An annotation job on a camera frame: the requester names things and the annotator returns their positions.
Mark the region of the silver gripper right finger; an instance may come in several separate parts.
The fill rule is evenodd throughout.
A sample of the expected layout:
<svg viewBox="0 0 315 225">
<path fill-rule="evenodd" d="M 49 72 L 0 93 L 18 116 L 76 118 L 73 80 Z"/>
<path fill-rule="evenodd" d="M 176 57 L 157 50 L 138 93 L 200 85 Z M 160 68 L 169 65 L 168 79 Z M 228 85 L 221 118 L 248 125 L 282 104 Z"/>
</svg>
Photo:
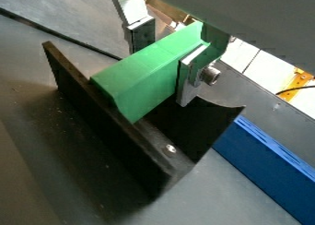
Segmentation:
<svg viewBox="0 0 315 225">
<path fill-rule="evenodd" d="M 222 55 L 229 35 L 208 24 L 201 25 L 201 44 L 178 61 L 176 81 L 176 103 L 184 107 L 197 96 L 200 84 L 213 85 L 220 71 L 212 62 Z"/>
</svg>

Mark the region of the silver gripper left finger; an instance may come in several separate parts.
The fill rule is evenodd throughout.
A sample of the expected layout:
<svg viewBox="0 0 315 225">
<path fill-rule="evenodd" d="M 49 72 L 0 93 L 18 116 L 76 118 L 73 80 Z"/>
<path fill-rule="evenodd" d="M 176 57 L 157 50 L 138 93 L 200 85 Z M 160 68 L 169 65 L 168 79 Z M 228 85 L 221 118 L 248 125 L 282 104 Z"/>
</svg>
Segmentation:
<svg viewBox="0 0 315 225">
<path fill-rule="evenodd" d="M 145 0 L 112 0 L 129 44 L 129 53 L 136 53 L 154 43 L 154 18 L 149 15 Z"/>
</svg>

